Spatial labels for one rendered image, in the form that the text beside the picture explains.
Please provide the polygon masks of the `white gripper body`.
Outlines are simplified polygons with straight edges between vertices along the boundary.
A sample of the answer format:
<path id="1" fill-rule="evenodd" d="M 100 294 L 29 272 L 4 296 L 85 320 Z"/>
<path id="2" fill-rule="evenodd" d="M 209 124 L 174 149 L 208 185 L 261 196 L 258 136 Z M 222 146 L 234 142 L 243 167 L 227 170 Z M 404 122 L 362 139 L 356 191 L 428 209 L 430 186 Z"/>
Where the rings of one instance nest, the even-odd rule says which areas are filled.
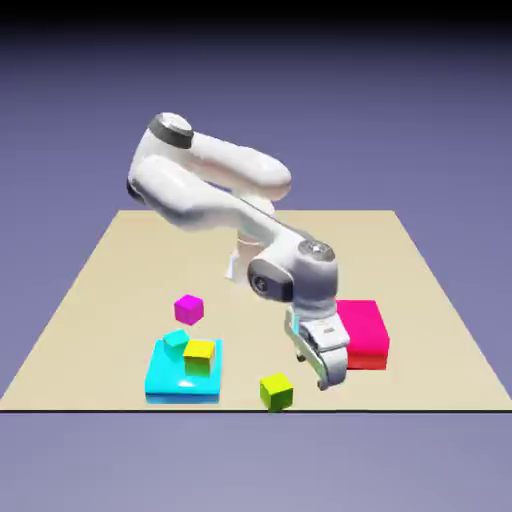
<path id="1" fill-rule="evenodd" d="M 334 314 L 323 319 L 302 319 L 291 307 L 285 312 L 284 329 L 295 347 L 328 388 L 341 384 L 347 373 L 347 331 Z"/>

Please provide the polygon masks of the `small lime green cube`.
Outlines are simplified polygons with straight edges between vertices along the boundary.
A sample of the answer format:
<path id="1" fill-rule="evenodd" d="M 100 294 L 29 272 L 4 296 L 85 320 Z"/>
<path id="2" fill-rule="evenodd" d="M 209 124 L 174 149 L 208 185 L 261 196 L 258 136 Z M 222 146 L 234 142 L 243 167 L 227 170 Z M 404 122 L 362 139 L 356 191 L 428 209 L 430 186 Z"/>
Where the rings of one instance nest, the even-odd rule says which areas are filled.
<path id="1" fill-rule="evenodd" d="M 289 408 L 293 403 L 294 387 L 283 373 L 260 379 L 260 398 L 270 412 Z"/>

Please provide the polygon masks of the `small yellow cube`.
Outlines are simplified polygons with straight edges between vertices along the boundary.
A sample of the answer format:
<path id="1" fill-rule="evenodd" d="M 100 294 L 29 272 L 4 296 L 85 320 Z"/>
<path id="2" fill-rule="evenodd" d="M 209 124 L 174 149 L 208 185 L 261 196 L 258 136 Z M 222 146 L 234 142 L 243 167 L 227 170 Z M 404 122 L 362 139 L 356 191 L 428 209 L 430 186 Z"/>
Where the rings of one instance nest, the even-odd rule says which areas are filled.
<path id="1" fill-rule="evenodd" d="M 215 342 L 190 340 L 183 352 L 185 373 L 188 376 L 208 377 L 215 358 Z"/>

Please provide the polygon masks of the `small magenta cube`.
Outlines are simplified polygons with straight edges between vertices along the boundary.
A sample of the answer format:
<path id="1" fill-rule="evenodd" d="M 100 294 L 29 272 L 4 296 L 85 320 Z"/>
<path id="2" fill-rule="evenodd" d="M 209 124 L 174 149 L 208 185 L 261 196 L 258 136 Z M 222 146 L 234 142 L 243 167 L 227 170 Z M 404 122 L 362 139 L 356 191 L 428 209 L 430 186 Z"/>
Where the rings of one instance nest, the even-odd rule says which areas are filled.
<path id="1" fill-rule="evenodd" d="M 204 316 L 202 298 L 186 294 L 174 302 L 175 319 L 186 325 L 194 325 Z"/>

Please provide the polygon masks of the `small cyan cube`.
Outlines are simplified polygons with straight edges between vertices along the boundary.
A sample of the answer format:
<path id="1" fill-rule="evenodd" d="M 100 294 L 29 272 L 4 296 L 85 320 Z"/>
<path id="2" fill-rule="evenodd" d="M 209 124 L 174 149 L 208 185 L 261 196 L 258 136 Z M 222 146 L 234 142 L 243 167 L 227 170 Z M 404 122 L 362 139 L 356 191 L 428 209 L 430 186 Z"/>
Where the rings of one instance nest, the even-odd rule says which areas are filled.
<path id="1" fill-rule="evenodd" d="M 190 337 L 184 329 L 177 329 L 165 334 L 162 341 L 166 355 L 171 360 L 180 360 L 189 340 Z"/>

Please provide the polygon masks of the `large pink box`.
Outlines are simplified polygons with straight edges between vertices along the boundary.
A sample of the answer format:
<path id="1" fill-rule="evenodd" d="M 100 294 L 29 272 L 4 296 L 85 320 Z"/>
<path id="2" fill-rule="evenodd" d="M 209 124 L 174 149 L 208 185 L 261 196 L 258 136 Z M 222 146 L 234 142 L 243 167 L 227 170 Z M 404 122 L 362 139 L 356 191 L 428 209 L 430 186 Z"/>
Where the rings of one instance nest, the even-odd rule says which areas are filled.
<path id="1" fill-rule="evenodd" d="M 390 337 L 374 300 L 338 300 L 337 313 L 350 342 L 349 370 L 385 370 Z"/>

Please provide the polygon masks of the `large cyan box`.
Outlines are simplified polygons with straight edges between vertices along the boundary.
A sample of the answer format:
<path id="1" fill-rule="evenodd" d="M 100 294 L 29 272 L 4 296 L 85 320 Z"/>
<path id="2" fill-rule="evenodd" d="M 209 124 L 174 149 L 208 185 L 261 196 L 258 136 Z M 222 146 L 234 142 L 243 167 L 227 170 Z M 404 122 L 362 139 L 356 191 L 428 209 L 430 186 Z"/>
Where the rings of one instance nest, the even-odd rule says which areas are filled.
<path id="1" fill-rule="evenodd" d="M 193 374 L 182 355 L 173 355 L 170 347 L 158 340 L 153 348 L 144 382 L 148 402 L 163 404 L 216 403 L 220 397 L 223 341 L 214 340 L 215 349 L 209 373 Z"/>

